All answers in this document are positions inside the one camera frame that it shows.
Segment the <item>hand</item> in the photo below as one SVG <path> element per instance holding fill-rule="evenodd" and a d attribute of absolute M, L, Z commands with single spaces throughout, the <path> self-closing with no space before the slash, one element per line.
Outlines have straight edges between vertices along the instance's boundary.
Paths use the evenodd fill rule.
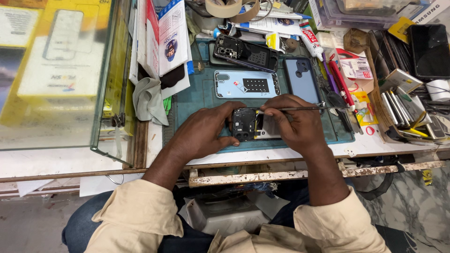
<path fill-rule="evenodd" d="M 261 110 L 265 114 L 273 116 L 277 122 L 284 142 L 289 148 L 299 152 L 303 157 L 327 147 L 319 110 L 285 111 L 294 119 L 292 122 L 289 122 L 286 115 L 277 110 L 277 108 L 307 106 L 317 105 L 308 103 L 290 94 L 276 96 L 261 106 Z"/>
<path fill-rule="evenodd" d="M 228 101 L 220 106 L 202 108 L 189 116 L 178 128 L 167 144 L 172 155 L 188 163 L 192 159 L 215 154 L 226 146 L 239 146 L 238 139 L 232 136 L 218 138 L 224 128 L 225 119 L 231 122 L 233 110 L 246 107 L 241 102 Z"/>

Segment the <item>shirt sleeve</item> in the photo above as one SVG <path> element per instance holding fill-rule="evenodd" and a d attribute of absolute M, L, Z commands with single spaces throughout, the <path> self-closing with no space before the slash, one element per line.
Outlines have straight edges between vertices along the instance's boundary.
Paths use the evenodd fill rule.
<path fill-rule="evenodd" d="M 298 206 L 294 211 L 295 229 L 316 240 L 323 253 L 391 252 L 354 189 L 342 201 L 326 206 Z"/>
<path fill-rule="evenodd" d="M 92 221 L 103 221 L 85 252 L 157 252 L 164 235 L 183 236 L 172 192 L 138 179 L 117 187 Z"/>

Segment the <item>purple tool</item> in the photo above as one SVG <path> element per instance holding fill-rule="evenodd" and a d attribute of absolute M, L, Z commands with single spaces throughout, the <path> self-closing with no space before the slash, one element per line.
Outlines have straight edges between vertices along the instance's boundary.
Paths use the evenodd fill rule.
<path fill-rule="evenodd" d="M 331 87 L 331 91 L 336 92 L 337 94 L 339 94 L 339 90 L 338 87 L 336 85 L 336 82 L 334 81 L 333 75 L 330 73 L 330 71 L 328 70 L 327 67 L 327 57 L 325 56 L 325 53 L 322 53 L 322 57 L 324 58 L 324 68 L 325 68 L 325 72 L 327 73 L 327 78 L 328 78 L 328 83 L 330 83 L 330 87 Z"/>

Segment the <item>cartoon character logo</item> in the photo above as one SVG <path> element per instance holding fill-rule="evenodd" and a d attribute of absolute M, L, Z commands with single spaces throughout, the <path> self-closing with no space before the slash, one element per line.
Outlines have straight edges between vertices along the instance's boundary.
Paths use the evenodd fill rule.
<path fill-rule="evenodd" d="M 67 89 L 64 89 L 64 90 L 63 90 L 63 92 L 75 90 L 74 88 L 72 88 L 74 84 L 75 84 L 75 83 L 71 83 L 71 84 L 67 87 Z"/>
<path fill-rule="evenodd" d="M 294 24 L 294 21 L 292 19 L 288 19 L 288 18 L 277 18 L 278 23 L 281 23 L 282 25 L 288 27 L 290 25 Z"/>
<path fill-rule="evenodd" d="M 178 42 L 175 39 L 169 41 L 169 43 L 166 45 L 164 55 L 166 56 L 166 58 L 169 62 L 173 61 L 173 58 L 175 57 L 177 48 L 178 48 Z"/>

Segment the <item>sim card tray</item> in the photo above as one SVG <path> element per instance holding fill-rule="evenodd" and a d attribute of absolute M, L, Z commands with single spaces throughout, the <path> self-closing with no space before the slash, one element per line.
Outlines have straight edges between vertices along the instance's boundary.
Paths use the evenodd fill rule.
<path fill-rule="evenodd" d="M 236 85 L 236 87 L 238 89 L 240 89 L 244 94 L 248 91 L 248 89 L 242 83 L 240 83 L 239 81 L 235 81 L 234 85 Z"/>

